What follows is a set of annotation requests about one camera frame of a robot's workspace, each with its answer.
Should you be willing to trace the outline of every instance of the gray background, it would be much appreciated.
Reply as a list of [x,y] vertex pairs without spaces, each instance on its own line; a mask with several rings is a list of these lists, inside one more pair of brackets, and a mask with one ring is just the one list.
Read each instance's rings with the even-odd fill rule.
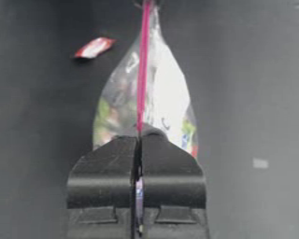
[[[299,2],[167,0],[199,122],[214,239],[299,238]],[[66,180],[140,28],[130,0],[0,0],[0,239],[66,237]],[[75,50],[118,39],[96,61]],[[269,162],[253,167],[253,159]]]

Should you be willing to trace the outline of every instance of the clear plastic bag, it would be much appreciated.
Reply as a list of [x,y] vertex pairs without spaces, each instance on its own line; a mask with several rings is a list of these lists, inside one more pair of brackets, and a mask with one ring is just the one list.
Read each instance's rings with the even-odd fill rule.
[[[159,9],[151,6],[147,84],[143,122],[161,129],[169,140],[197,157],[197,118],[186,78],[165,42]],[[138,135],[138,76],[140,38],[122,59],[103,89],[94,124],[94,148],[118,135]]]

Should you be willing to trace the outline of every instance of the ziplock bag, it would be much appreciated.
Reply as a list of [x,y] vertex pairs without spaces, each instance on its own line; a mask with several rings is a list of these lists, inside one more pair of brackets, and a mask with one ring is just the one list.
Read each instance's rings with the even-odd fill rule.
[[197,157],[197,118],[186,78],[162,37],[159,8],[152,1],[143,14],[142,34],[103,88],[94,148],[119,135],[138,134],[143,124],[161,129]]

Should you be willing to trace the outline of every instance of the dark gray floor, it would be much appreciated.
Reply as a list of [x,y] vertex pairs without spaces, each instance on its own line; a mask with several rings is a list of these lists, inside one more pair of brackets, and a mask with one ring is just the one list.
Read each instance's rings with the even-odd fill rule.
[[[299,239],[297,3],[167,0],[161,12],[197,110],[214,239]],[[130,0],[0,0],[0,239],[66,236],[67,174],[139,26]],[[99,35],[116,47],[75,64]]]

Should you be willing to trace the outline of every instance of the red wrapper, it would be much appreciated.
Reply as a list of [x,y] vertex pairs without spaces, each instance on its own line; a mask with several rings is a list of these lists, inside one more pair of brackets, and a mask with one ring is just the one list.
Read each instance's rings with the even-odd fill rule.
[[107,37],[99,37],[90,41],[76,52],[75,58],[96,58],[103,52],[106,52],[114,46],[116,40]]

